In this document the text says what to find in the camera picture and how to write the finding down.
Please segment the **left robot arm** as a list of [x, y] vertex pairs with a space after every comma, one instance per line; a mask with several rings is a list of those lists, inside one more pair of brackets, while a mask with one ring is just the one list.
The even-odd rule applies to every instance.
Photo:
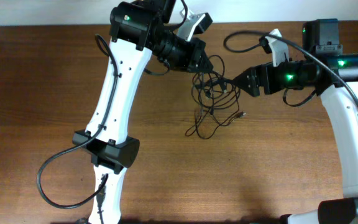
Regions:
[[212, 24], [205, 12], [181, 11], [181, 24], [168, 25], [174, 1], [121, 2], [111, 11], [109, 65], [97, 107], [86, 129], [76, 131], [74, 144], [87, 141], [98, 192], [85, 223], [119, 223], [124, 176], [133, 165], [140, 141], [128, 135], [135, 93], [151, 57], [169, 70], [207, 73], [213, 69], [197, 38]]

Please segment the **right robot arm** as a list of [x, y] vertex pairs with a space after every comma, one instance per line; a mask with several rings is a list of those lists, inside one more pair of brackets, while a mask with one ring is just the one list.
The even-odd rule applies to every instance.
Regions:
[[298, 50], [305, 59], [300, 61], [290, 59], [288, 49], [293, 43], [279, 31], [261, 33], [273, 60], [248, 68], [234, 79], [236, 86], [254, 97], [311, 87], [333, 127], [343, 197], [323, 201], [310, 212], [283, 215], [280, 223], [358, 223], [358, 54], [343, 52], [338, 24], [337, 19], [304, 23]]

